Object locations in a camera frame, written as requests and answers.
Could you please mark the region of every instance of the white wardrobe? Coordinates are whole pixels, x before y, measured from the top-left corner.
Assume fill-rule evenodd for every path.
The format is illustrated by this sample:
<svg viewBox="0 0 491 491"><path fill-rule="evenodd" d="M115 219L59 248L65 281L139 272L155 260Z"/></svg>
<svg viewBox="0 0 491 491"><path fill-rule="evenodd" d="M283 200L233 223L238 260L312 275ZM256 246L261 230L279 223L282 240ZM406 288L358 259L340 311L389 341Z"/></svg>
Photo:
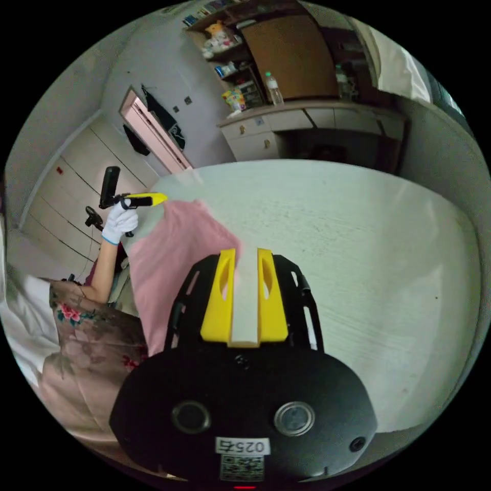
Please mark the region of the white wardrobe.
<svg viewBox="0 0 491 491"><path fill-rule="evenodd" d="M102 116L61 154L42 181L22 231L41 250L83 281L97 259L101 233L87 227L86 206L105 220L99 208L106 167L121 168L117 193L142 192L158 180L156 172L135 152L126 136Z"/></svg>

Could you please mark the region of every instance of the white bedsheet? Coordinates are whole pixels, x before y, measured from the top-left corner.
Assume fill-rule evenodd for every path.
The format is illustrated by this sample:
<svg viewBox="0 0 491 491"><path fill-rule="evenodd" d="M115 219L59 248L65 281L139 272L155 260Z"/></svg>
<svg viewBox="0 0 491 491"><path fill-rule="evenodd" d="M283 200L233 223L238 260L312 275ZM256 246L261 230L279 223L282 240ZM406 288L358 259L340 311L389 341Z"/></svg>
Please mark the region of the white bedsheet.
<svg viewBox="0 0 491 491"><path fill-rule="evenodd" d="M44 360L60 350L50 308L50 284L6 264L4 224L0 241L0 317L24 377L37 386Z"/></svg>

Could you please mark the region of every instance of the label sticker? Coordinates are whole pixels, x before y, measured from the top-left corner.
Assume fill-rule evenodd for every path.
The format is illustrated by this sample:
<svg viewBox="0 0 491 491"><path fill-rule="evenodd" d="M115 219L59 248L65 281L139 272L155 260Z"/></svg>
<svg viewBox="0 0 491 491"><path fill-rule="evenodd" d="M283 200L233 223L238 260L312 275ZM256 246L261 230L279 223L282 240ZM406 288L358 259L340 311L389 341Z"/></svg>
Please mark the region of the label sticker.
<svg viewBox="0 0 491 491"><path fill-rule="evenodd" d="M223 455L238 455L257 457L269 455L269 438L224 438L217 436L215 439L215 452Z"/></svg>
<svg viewBox="0 0 491 491"><path fill-rule="evenodd" d="M220 480L247 482L264 481L264 457L222 455Z"/></svg>

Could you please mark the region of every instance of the printed number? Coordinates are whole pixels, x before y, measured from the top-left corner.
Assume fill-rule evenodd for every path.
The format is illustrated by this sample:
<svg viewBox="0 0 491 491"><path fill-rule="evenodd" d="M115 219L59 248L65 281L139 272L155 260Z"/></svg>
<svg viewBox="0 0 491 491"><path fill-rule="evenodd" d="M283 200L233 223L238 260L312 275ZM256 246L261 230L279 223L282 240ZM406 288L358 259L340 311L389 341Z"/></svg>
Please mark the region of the printed number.
<svg viewBox="0 0 491 491"><path fill-rule="evenodd" d="M220 440L217 451L225 454L262 454L265 446L262 441Z"/></svg>
<svg viewBox="0 0 491 491"><path fill-rule="evenodd" d="M231 452L234 444L230 440L220 440L220 450Z"/></svg>

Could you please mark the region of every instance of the hand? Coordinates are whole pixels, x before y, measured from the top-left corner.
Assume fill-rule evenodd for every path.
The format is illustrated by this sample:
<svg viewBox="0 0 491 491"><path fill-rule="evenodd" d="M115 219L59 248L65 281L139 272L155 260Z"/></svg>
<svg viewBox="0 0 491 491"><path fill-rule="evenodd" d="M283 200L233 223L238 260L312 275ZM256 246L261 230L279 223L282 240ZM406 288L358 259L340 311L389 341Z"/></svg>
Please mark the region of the hand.
<svg viewBox="0 0 491 491"><path fill-rule="evenodd" d="M129 206L131 201L126 199L125 204ZM117 203L109 212L106 225L102 231L102 238L117 246L121 236L126 232L131 232L137 226L138 215L136 210L124 210L121 203Z"/></svg>

